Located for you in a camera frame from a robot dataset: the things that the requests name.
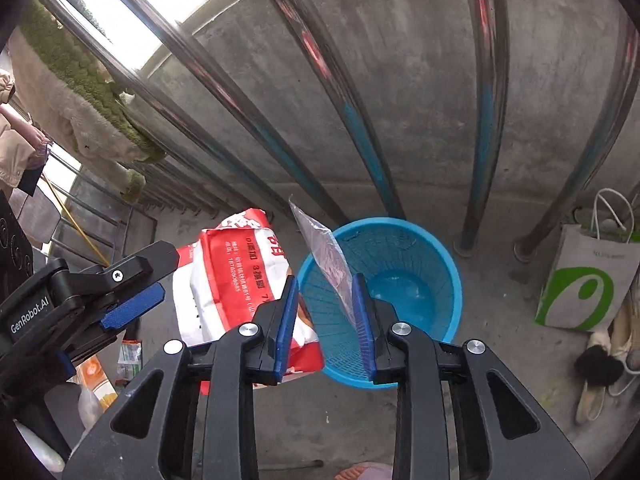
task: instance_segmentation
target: clear plastic bag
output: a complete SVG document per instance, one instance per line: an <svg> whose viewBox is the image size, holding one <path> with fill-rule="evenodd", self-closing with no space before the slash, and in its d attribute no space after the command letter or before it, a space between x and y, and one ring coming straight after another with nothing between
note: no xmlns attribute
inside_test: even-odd
<svg viewBox="0 0 640 480"><path fill-rule="evenodd" d="M351 271L338 241L331 229L322 225L315 218L311 218L291 200L289 200L289 207L293 211L293 216L296 218L306 246L313 254L316 264L340 297L343 314L355 327L351 300Z"/></svg>
<svg viewBox="0 0 640 480"><path fill-rule="evenodd" d="M122 340L114 386L119 393L142 370L142 341Z"/></svg>
<svg viewBox="0 0 640 480"><path fill-rule="evenodd" d="M65 462L62 457L53 451L44 441L26 426L23 426L17 420L14 420L15 427L18 428L22 438L27 446L33 451L33 454L42 463L48 471L52 473L60 473L65 468Z"/></svg>
<svg viewBox="0 0 640 480"><path fill-rule="evenodd" d="M78 397L78 413L82 425L86 430L90 430L100 416L104 413L100 400L86 386L81 386L80 397Z"/></svg>

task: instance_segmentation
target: hanging towel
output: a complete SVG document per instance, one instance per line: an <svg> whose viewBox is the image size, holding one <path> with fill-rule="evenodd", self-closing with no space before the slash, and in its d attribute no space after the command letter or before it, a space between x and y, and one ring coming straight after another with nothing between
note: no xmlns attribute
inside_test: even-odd
<svg viewBox="0 0 640 480"><path fill-rule="evenodd" d="M92 20L81 0L70 0ZM157 162L165 153L127 121L122 92L104 66L31 0L8 43L17 94L49 137L134 202L144 178L119 162Z"/></svg>

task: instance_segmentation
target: green fuzzy blanket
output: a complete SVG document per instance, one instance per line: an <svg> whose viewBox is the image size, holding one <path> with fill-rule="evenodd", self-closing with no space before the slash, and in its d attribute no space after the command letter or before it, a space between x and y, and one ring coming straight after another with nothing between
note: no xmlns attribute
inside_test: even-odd
<svg viewBox="0 0 640 480"><path fill-rule="evenodd" d="M82 0L67 1L104 33ZM144 162L158 162L164 158L166 153L127 121L119 98L123 89L39 0L31 0L27 5L20 21L20 31L44 65L147 155Z"/></svg>

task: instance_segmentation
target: concrete floor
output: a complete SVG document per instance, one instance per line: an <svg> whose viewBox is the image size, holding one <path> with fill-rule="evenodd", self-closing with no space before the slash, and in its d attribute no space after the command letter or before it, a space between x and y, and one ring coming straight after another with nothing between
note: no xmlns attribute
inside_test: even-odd
<svg viewBox="0 0 640 480"><path fill-rule="evenodd" d="M295 198L309 214L318 214L293 186L274 186L283 196ZM369 186L328 186L352 218L375 216L382 207ZM466 192L401 186L402 203L409 220L437 236L448 248L457 237L465 211ZM608 397L595 422L578 427L575 407L582 388L573 362L584 351L587 335L534 323L540 289L554 256L558 235L553 234L525 266L511 252L513 239L527 232L545 205L492 196L484 218L476 254L471 259L454 255L463 283L462 322L455 342L484 340L534 394L572 441L596 476L615 455L640 417L635 388L617 399ZM176 246L196 239L201 228L217 219L204 213L192 216L164 210L158 217L156 239ZM273 228L292 268L297 269L306 248L295 226L276 216ZM179 336L172 303L170 279L167 298L142 320L144 355L151 357L170 338ZM114 348L106 349L102 362L108 373L114 366ZM396 417L396 391L359 390L343 386L322 373L277 388L255 392L255 426L258 461L263 464L322 459L325 467L293 472L265 472L265 479L329 479L338 470L362 461L392 463ZM452 453L452 478L456 478Z"/></svg>

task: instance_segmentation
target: plastic wrapper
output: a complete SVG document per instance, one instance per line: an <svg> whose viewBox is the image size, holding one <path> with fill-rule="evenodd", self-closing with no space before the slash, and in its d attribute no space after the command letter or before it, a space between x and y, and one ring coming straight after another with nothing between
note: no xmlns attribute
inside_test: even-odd
<svg viewBox="0 0 640 480"><path fill-rule="evenodd" d="M91 356L80 363L76 367L76 372L76 375L71 377L69 381L89 388L98 397L104 410L111 406L111 403L118 397L97 356Z"/></svg>
<svg viewBox="0 0 640 480"><path fill-rule="evenodd" d="M17 420L14 420L15 427L18 428L22 438L27 443L27 446L33 451L33 454L42 463L48 471L52 473L60 473L65 468L65 462L62 457L53 451L43 440L37 436L26 426L23 426Z"/></svg>
<svg viewBox="0 0 640 480"><path fill-rule="evenodd" d="M90 430L104 413L100 400L86 386L81 386L80 397L78 397L78 413L82 425L86 430Z"/></svg>
<svg viewBox="0 0 640 480"><path fill-rule="evenodd" d="M116 369L116 390L124 389L142 369L142 341L122 340Z"/></svg>
<svg viewBox="0 0 640 480"><path fill-rule="evenodd" d="M338 241L331 229L322 225L315 218L311 218L291 200L289 200L289 206L316 264L329 285L338 294L343 314L355 327L353 302L351 301L351 271Z"/></svg>
<svg viewBox="0 0 640 480"><path fill-rule="evenodd" d="M247 209L205 229L178 254L174 305L180 337L188 346L220 339L251 321L260 304L281 297L292 274L260 209ZM285 380L323 367L318 335L300 296Z"/></svg>

